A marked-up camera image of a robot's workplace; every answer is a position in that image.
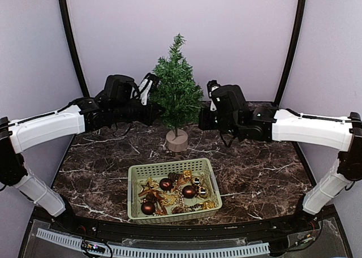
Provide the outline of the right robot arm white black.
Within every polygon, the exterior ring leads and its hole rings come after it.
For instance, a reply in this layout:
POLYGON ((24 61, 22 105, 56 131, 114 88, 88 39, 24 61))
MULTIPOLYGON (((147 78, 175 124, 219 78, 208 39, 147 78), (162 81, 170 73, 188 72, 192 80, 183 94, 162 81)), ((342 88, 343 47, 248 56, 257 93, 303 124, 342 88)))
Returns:
POLYGON ((210 110, 199 113, 199 129, 218 130, 221 135, 257 141, 293 141, 337 149, 338 157, 330 171, 301 201, 289 218, 294 232, 302 231, 322 207, 352 182, 361 180, 361 119, 358 113, 347 117, 318 117, 290 109, 259 106, 254 110, 210 110))

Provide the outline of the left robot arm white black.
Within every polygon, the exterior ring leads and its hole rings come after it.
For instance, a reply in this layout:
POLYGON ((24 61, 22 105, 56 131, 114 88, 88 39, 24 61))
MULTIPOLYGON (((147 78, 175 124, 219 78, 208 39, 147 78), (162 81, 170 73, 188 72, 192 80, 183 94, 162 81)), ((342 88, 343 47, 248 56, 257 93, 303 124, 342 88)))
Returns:
POLYGON ((1 184, 15 187, 33 203, 44 208, 68 233, 80 228, 65 199, 25 166, 22 153, 31 147, 64 136, 78 135, 111 127, 119 122, 140 122, 150 126, 161 116, 159 104, 142 104, 131 99, 125 103, 101 104, 93 98, 78 98, 62 109, 23 120, 1 118, 1 184))

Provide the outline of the small green christmas tree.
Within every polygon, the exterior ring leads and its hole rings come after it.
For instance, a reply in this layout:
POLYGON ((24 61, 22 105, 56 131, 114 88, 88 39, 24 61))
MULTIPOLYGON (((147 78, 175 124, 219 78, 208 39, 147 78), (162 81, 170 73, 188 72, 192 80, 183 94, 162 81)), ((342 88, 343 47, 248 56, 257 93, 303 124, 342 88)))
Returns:
POLYGON ((182 53, 185 43, 185 38, 177 34, 168 56, 160 57, 153 69, 160 83, 150 99, 165 108, 161 120, 170 129, 166 134, 166 145, 172 152, 186 150, 188 134, 182 127, 197 121, 204 98, 203 89, 193 78, 193 67, 182 53))

